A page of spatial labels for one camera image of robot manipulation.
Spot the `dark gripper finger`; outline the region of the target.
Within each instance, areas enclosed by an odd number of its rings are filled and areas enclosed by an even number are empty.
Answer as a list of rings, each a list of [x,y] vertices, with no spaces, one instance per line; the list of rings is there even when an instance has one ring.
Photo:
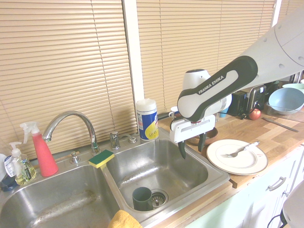
[[[199,143],[198,143],[198,151],[199,152],[202,152],[202,150],[203,150],[203,147],[205,145],[206,137],[207,137],[206,133],[202,133],[202,134],[199,135]]]
[[[178,142],[178,148],[183,159],[186,159],[185,141]]]

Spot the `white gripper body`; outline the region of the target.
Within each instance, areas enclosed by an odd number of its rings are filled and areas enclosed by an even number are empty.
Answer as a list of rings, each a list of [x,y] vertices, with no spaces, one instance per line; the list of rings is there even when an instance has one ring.
[[[198,123],[192,123],[183,117],[175,118],[170,125],[170,139],[175,143],[179,143],[206,133],[215,127],[215,120],[216,118],[213,114],[204,117]]]

